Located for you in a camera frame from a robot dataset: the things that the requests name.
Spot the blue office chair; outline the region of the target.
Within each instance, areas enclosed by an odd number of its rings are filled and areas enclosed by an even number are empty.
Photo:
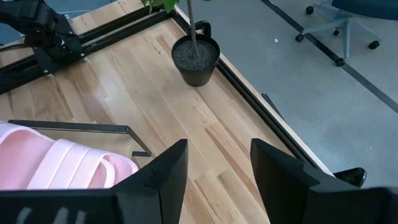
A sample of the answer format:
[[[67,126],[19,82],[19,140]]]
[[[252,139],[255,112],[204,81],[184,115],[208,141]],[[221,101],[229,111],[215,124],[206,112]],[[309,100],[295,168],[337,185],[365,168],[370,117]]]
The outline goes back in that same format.
[[[358,26],[373,38],[368,48],[378,48],[382,39],[358,21],[359,18],[374,18],[398,21],[398,0],[322,0],[305,9],[311,15],[315,10],[331,19],[330,22],[306,28],[296,35],[295,40],[301,42],[305,34],[312,34],[323,30],[333,29],[333,35],[343,33],[343,55],[349,57],[351,44],[351,30]]]

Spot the black aluminium table frame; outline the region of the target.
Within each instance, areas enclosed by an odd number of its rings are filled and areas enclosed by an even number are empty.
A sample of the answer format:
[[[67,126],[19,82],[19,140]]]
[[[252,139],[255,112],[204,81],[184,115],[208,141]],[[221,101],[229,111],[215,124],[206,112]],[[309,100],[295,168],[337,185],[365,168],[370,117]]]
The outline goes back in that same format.
[[[55,17],[55,34],[78,45],[78,51],[70,50],[61,59],[54,59],[43,48],[34,48],[32,55],[0,68],[2,92],[9,92],[44,75],[61,70],[90,54],[169,18],[173,19],[184,32],[189,32],[190,30],[184,13],[177,11],[167,13],[163,6],[142,7],[79,35],[73,33],[65,16],[56,14]],[[234,66],[229,65],[224,56],[221,56],[217,61],[216,67],[293,155],[317,169],[326,170],[323,162],[319,160],[252,85],[239,72],[234,71]]]

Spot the black plant pot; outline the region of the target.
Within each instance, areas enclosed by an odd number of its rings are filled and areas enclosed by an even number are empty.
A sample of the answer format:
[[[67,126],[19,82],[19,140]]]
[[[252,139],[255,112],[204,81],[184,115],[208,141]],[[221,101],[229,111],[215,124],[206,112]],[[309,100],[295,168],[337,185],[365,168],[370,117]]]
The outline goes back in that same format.
[[[184,82],[190,86],[206,85],[220,59],[220,47],[211,37],[196,34],[178,39],[172,47],[172,60]]]

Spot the green leafy plant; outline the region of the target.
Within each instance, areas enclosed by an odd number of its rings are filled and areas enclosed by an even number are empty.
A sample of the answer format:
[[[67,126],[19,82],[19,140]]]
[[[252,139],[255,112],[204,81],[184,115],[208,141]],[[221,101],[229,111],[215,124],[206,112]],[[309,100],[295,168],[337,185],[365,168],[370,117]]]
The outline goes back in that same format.
[[[175,9],[175,5],[180,1],[184,1],[187,4],[188,8],[188,17],[190,22],[190,35],[191,35],[191,43],[193,49],[193,58],[198,58],[198,47],[197,47],[197,38],[196,38],[196,25],[193,17],[193,9],[192,9],[192,0],[140,0],[144,7],[149,6],[149,12],[152,12],[152,8],[154,6],[164,6],[164,9],[167,13],[170,13]]]

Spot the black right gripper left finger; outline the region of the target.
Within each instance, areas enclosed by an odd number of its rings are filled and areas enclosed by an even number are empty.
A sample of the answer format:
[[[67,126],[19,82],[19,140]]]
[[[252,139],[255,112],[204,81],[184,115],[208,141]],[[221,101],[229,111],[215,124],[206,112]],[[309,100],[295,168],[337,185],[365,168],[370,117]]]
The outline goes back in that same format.
[[[187,170],[180,139],[110,189],[0,191],[0,224],[178,224]]]

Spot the black table clamp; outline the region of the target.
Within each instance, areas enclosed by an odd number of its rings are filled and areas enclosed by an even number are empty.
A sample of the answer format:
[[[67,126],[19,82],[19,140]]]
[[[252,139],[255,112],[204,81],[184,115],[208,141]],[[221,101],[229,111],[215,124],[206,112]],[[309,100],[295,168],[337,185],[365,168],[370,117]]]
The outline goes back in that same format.
[[[195,31],[201,31],[196,33],[196,39],[204,40],[211,38],[211,24],[208,21],[198,21],[195,23]]]

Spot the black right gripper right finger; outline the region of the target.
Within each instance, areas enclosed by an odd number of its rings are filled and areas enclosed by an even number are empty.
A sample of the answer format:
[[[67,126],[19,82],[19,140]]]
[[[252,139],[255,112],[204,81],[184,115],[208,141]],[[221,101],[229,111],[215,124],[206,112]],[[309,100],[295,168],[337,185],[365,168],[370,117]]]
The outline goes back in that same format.
[[[271,224],[398,224],[398,187],[364,189],[361,167],[328,175],[261,139],[250,156]]]

